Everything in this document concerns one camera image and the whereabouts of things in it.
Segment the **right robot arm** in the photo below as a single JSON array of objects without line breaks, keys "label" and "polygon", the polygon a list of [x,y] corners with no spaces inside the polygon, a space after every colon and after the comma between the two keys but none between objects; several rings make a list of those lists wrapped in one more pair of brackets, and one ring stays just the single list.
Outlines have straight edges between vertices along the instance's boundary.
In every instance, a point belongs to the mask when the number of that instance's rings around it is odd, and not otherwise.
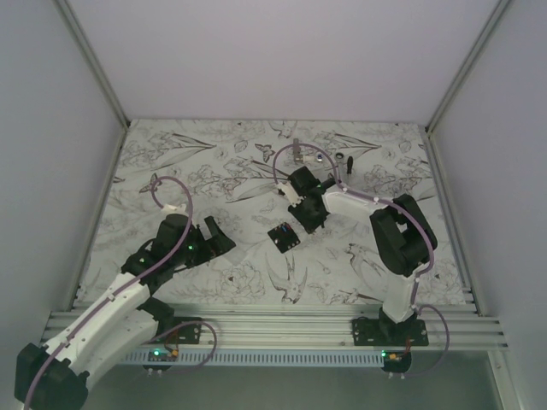
[{"label": "right robot arm", "polygon": [[432,269],[438,245],[415,199],[407,194],[391,200],[370,196],[335,177],[321,182],[307,167],[297,169],[276,188],[308,233],[323,226],[330,214],[358,222],[369,218],[379,258],[391,272],[379,310],[379,336],[391,346],[400,344],[417,323],[419,279]]}]

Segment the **black fuse box base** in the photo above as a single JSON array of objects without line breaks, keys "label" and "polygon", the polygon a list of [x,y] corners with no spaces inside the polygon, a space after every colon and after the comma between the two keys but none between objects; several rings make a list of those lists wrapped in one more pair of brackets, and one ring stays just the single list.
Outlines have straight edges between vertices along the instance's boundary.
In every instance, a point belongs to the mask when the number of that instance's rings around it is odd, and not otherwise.
[{"label": "black fuse box base", "polygon": [[283,222],[268,231],[268,236],[281,254],[300,244],[297,234],[287,222]]}]

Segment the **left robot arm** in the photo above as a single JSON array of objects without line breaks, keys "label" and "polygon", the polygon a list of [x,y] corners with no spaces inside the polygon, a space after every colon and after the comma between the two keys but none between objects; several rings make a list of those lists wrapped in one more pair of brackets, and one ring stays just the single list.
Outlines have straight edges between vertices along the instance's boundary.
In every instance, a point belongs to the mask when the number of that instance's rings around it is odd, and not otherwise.
[{"label": "left robot arm", "polygon": [[168,215],[71,325],[41,346],[27,344],[16,359],[15,399],[26,409],[80,409],[94,384],[138,346],[155,344],[149,358],[157,368],[175,362],[181,345],[197,344],[206,323],[176,316],[154,294],[175,273],[235,248],[213,217],[205,224],[209,237],[187,216]]}]

